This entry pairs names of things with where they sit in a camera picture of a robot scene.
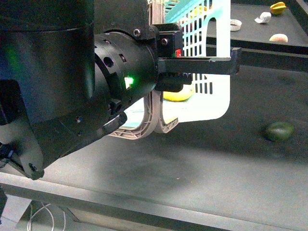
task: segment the white cable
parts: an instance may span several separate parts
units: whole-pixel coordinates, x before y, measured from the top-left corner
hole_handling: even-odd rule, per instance
[[[34,216],[35,216],[37,213],[39,213],[39,212],[40,212],[41,210],[43,210],[43,209],[46,209],[46,210],[49,212],[49,214],[51,215],[51,218],[52,218],[52,230],[51,230],[51,231],[54,230],[54,217],[53,217],[52,212],[47,208],[47,207],[50,206],[51,204],[44,205],[44,204],[42,203],[42,205],[43,205],[43,207],[40,208],[38,211],[36,211],[36,212],[33,214],[33,206],[30,204],[30,219],[29,219],[29,221],[28,221],[28,223],[27,223],[27,231],[31,231],[32,219],[34,218]],[[62,230],[62,231],[65,231],[65,229],[66,229],[66,215],[65,215],[65,212],[64,212],[64,211],[63,211],[63,218],[64,218],[64,225],[63,225],[63,230]]]
[[[51,231],[54,231],[54,217],[53,217],[53,215],[52,215],[52,212],[47,208],[47,207],[50,206],[51,204],[44,205],[44,204],[42,203],[42,205],[43,205],[43,207],[40,208],[38,211],[36,211],[36,212],[32,215],[32,213],[33,213],[33,207],[32,207],[32,205],[30,204],[30,220],[28,221],[28,224],[27,224],[27,231],[31,231],[32,219],[36,216],[37,213],[39,213],[39,212],[40,212],[41,210],[43,210],[43,209],[46,209],[46,210],[49,212],[49,214],[51,215],[51,219],[52,219],[52,229],[51,229]]]
[[[62,231],[65,231],[65,228],[66,228],[66,216],[65,216],[65,212],[63,211],[63,217],[64,217],[64,225],[63,225],[63,230]]]
[[[54,217],[53,217],[53,214],[52,212],[43,204],[43,202],[41,202],[42,206],[49,212],[50,216],[51,216],[51,219],[52,219],[52,228],[51,228],[51,231],[54,231]]]

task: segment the screw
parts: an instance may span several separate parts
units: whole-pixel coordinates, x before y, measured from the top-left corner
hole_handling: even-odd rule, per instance
[[[135,37],[140,37],[141,31],[139,29],[134,29],[134,36]]]
[[[163,39],[162,39],[162,45],[163,45],[163,46],[166,46],[166,45],[168,44],[168,42],[169,42],[169,41],[168,41],[167,38],[163,38]]]
[[[33,172],[37,170],[37,168],[32,163],[29,163],[29,167]]]

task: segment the black cylindrical motor housing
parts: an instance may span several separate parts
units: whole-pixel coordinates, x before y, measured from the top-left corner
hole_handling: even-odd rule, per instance
[[[0,80],[20,87],[30,124],[80,108],[93,95],[92,0],[0,3]]]

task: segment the yellow fruit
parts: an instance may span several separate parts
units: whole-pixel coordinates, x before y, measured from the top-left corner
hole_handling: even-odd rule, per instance
[[[202,6],[199,6],[199,9],[198,9],[198,7],[196,7],[196,8],[194,9],[194,11],[191,12],[191,14],[190,14],[191,18],[197,17],[197,16],[198,16],[198,12],[199,12],[199,15],[203,13],[203,12],[202,12]]]
[[[274,5],[271,5],[270,6],[270,12],[273,15],[279,15],[279,14],[283,13],[286,8],[287,7],[285,6],[285,3],[281,1],[281,2],[278,2]]]
[[[180,102],[189,99],[194,94],[194,84],[184,85],[180,92],[164,91],[164,99],[173,102]]]

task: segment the black metal bracket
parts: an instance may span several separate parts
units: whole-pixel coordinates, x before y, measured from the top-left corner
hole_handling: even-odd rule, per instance
[[[233,48],[230,60],[218,57],[160,58],[158,60],[158,72],[235,75],[240,69],[241,52],[241,48]]]

